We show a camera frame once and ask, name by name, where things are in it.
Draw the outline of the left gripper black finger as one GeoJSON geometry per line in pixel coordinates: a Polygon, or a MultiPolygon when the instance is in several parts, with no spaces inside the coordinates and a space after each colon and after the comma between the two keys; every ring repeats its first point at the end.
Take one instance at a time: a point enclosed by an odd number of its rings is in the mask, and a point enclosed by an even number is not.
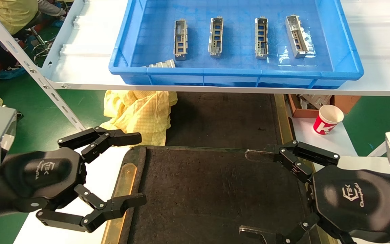
{"type": "Polygon", "coordinates": [[[104,202],[82,184],[76,185],[74,192],[92,208],[90,214],[81,216],[45,208],[36,214],[37,219],[45,226],[92,233],[106,221],[122,218],[129,208],[147,203],[143,193],[114,197],[104,202]]]}
{"type": "Polygon", "coordinates": [[[107,130],[97,126],[59,139],[58,146],[72,150],[85,146],[81,151],[82,162],[91,163],[110,147],[138,145],[141,142],[141,133],[127,134],[120,129],[107,130]]]}

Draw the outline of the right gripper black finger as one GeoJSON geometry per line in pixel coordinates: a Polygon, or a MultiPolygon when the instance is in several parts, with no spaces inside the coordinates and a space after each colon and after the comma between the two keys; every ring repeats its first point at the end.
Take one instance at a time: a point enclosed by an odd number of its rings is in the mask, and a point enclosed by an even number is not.
{"type": "Polygon", "coordinates": [[[258,239],[263,244],[296,244],[306,233],[312,230],[319,221],[319,215],[312,213],[286,235],[244,225],[239,227],[239,234],[245,235],[248,238],[258,239]]]}
{"type": "Polygon", "coordinates": [[[302,160],[307,160],[321,166],[337,166],[340,156],[331,151],[292,140],[285,145],[268,145],[262,151],[248,149],[245,152],[245,158],[251,162],[280,163],[300,182],[310,183],[312,181],[313,170],[306,166],[302,160]]]}

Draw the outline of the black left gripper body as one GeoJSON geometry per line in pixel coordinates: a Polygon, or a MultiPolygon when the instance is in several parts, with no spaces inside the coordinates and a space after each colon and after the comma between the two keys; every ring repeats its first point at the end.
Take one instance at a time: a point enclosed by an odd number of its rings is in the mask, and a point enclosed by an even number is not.
{"type": "Polygon", "coordinates": [[[0,171],[17,212],[67,206],[78,197],[74,188],[85,184],[87,175],[81,155],[67,147],[9,155],[0,171]]]}

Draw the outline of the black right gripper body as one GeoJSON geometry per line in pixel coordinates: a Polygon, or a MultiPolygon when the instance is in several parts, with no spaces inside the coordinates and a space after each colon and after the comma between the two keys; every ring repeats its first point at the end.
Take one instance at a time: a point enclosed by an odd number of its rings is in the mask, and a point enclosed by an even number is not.
{"type": "Polygon", "coordinates": [[[351,235],[390,235],[390,174],[327,166],[312,177],[316,210],[351,235]]]}

